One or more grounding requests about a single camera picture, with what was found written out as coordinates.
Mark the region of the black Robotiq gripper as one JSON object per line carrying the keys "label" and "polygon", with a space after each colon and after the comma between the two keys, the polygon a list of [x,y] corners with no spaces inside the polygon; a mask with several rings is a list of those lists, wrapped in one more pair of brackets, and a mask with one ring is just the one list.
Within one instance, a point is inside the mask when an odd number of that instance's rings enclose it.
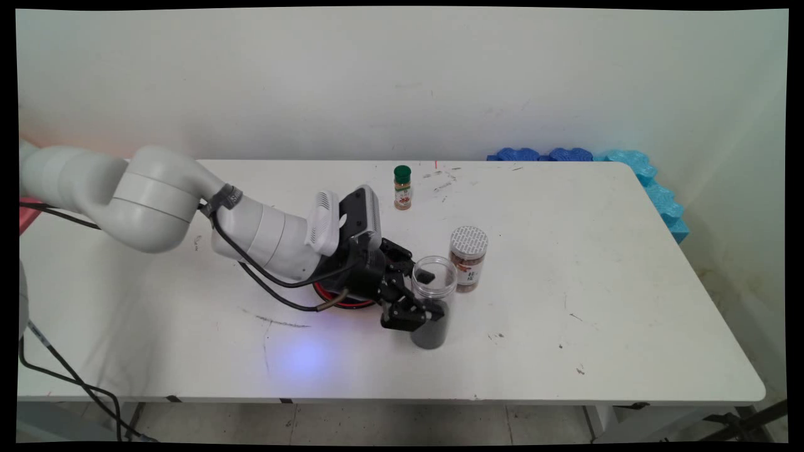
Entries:
{"label": "black Robotiq gripper", "polygon": [[391,240],[380,240],[376,248],[365,237],[346,240],[333,256],[322,259],[314,276],[330,272],[335,274],[314,283],[314,292],[331,301],[347,289],[336,306],[371,306],[379,300],[383,309],[380,324],[385,329],[413,332],[446,316],[442,299],[408,288],[401,276],[386,278],[388,272],[397,272],[424,285],[435,279],[432,272],[415,269],[410,250]]}

